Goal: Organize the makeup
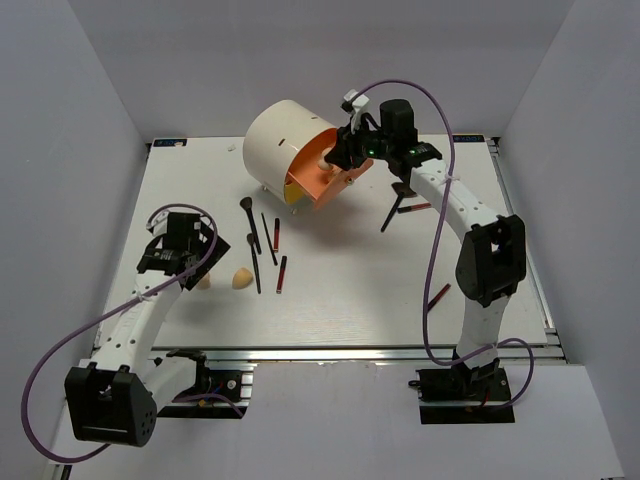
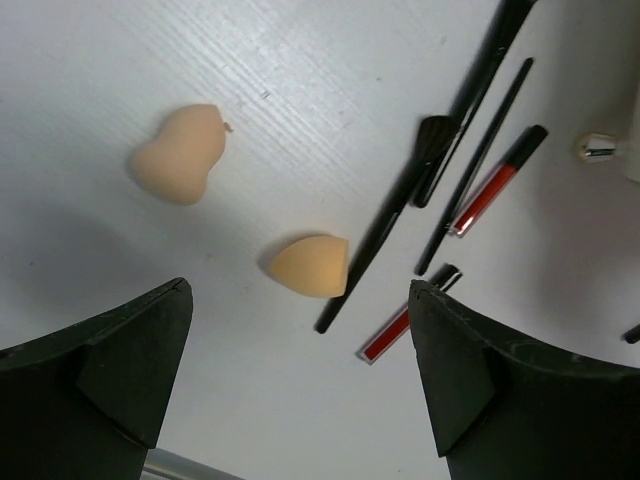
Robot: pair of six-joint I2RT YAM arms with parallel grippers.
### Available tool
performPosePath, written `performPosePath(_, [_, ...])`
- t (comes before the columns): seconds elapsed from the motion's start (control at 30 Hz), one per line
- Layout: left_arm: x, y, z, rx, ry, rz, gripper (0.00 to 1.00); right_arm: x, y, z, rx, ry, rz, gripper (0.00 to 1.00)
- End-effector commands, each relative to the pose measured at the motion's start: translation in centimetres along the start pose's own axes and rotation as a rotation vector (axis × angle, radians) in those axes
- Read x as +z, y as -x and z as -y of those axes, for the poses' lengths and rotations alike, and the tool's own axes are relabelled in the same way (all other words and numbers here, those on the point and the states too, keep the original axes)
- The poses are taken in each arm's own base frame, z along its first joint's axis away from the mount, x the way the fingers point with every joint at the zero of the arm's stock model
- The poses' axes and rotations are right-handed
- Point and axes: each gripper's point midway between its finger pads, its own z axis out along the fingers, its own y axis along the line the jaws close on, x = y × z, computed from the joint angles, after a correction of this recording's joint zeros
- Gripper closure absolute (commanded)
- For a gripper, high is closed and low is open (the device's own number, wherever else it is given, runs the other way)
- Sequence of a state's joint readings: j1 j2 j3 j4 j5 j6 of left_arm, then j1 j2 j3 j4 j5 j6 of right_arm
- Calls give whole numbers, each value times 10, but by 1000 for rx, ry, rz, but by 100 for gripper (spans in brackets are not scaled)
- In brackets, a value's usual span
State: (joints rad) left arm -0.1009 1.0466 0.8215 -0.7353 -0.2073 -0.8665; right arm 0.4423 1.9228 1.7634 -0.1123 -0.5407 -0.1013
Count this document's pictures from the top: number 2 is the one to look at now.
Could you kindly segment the gourd sponge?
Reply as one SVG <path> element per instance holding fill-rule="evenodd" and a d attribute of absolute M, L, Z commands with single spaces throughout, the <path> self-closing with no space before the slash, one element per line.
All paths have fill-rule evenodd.
<path fill-rule="evenodd" d="M 198 203 L 208 175 L 226 148 L 231 127 L 213 104 L 193 104 L 168 115 L 156 136 L 133 155 L 130 169 L 138 185 L 166 202 Z"/>

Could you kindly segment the teardrop beige makeup sponge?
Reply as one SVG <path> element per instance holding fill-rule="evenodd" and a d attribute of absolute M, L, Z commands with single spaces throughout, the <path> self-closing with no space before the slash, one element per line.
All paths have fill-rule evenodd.
<path fill-rule="evenodd" d="M 345 294 L 349 241 L 327 234 L 280 242 L 260 258 L 263 272 L 302 296 L 332 299 Z"/>

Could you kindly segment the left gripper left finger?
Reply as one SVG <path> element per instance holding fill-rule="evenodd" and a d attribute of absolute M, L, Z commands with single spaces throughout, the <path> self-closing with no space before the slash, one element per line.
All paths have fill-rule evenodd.
<path fill-rule="evenodd" d="M 189 334 L 176 278 L 1 352 L 4 479 L 137 479 L 157 445 Z"/>

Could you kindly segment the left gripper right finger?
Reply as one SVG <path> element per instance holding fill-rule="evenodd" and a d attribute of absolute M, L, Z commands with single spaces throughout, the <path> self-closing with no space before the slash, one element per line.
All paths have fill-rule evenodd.
<path fill-rule="evenodd" d="M 639 372 L 537 340 L 415 281 L 410 330 L 454 479 L 635 479 Z"/>

